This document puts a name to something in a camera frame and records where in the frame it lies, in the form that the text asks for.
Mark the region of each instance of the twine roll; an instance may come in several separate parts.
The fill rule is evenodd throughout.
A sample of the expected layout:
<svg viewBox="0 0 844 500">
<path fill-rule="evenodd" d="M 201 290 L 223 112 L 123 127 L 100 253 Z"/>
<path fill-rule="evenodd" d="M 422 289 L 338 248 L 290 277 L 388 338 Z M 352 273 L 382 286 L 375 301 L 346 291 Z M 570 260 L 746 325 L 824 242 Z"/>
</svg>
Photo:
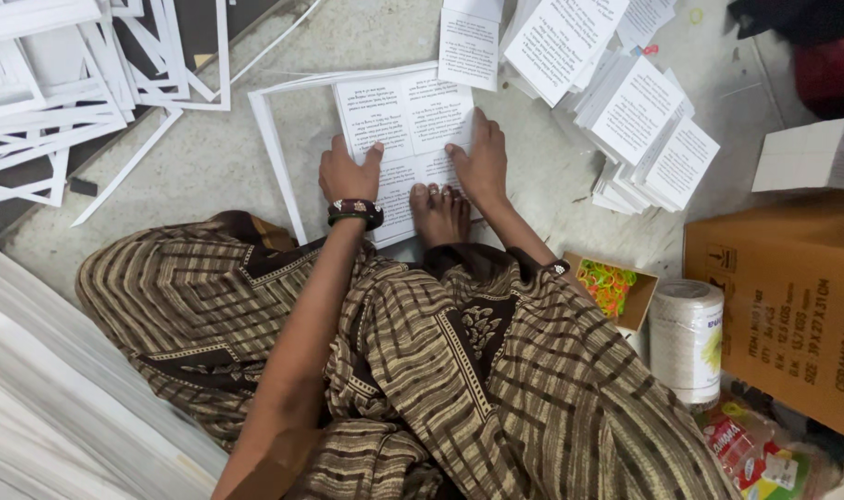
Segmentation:
<svg viewBox="0 0 844 500">
<path fill-rule="evenodd" d="M 650 369 L 697 409 L 718 401 L 724 294 L 690 279 L 660 283 L 648 313 Z"/>
</svg>

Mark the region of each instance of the hand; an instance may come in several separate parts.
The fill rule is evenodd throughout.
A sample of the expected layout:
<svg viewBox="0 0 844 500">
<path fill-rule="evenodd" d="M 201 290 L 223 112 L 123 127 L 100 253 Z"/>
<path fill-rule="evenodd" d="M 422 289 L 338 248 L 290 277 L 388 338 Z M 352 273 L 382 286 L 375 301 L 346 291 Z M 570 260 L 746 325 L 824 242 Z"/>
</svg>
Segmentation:
<svg viewBox="0 0 844 500">
<path fill-rule="evenodd" d="M 447 144 L 446 148 L 465 196 L 482 212 L 509 206 L 505 194 L 505 134 L 480 108 L 474 108 L 473 141 L 471 157 L 456 144 Z"/>
<path fill-rule="evenodd" d="M 323 151 L 319 159 L 319 187 L 329 203 L 338 199 L 378 197 L 378 169 L 382 163 L 384 144 L 376 142 L 367 151 L 366 161 L 357 165 L 350 159 L 344 134 L 332 138 L 332 150 Z"/>
</svg>

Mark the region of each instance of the bracelet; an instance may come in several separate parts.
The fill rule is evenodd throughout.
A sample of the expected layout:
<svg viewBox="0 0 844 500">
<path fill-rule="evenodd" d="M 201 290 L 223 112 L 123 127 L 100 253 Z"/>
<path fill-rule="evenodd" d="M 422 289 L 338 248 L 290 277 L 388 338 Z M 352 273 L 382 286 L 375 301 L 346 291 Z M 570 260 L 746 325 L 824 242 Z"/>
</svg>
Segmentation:
<svg viewBox="0 0 844 500">
<path fill-rule="evenodd" d="M 366 221 L 366 231 L 378 229 L 384 223 L 384 210 L 368 199 L 339 199 L 327 211 L 329 226 L 347 217 L 359 217 Z"/>
</svg>

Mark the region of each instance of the brown striped fabric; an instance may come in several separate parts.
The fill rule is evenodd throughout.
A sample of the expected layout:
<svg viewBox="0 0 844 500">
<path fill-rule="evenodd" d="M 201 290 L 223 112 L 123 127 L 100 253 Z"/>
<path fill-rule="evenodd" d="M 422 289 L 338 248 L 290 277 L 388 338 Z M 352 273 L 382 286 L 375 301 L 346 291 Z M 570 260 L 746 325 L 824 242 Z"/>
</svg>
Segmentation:
<svg viewBox="0 0 844 500">
<path fill-rule="evenodd" d="M 87 313 L 225 449 L 322 242 L 244 212 L 91 256 Z M 295 498 L 731 498 L 689 413 L 597 308 L 521 252 L 364 247 Z"/>
</svg>

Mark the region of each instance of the small cardboard box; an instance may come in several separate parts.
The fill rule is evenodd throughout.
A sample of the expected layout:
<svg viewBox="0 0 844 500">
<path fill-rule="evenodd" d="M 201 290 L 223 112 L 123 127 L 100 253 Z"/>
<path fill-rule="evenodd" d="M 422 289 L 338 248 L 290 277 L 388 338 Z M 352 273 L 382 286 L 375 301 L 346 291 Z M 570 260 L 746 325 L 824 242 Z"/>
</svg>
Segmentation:
<svg viewBox="0 0 844 500">
<path fill-rule="evenodd" d="M 633 270 L 638 273 L 638 280 L 635 281 L 635 284 L 629 288 L 629 293 L 625 300 L 625 311 L 619 316 L 619 318 L 610 319 L 617 328 L 625 331 L 625 338 L 629 338 L 629 335 L 637 333 L 640 330 L 641 325 L 644 323 L 644 319 L 647 317 L 647 310 L 650 307 L 650 299 L 653 298 L 653 291 L 656 290 L 656 283 L 659 281 L 658 276 L 650 274 L 645 270 L 607 262 L 603 259 L 583 257 L 572 252 L 564 252 L 564 260 L 570 264 L 570 272 L 572 272 L 574 276 L 583 259 L 588 259 L 595 263 L 602 263 L 617 268 Z"/>
<path fill-rule="evenodd" d="M 684 275 L 724 290 L 723 369 L 844 434 L 844 192 L 689 223 Z"/>
</svg>

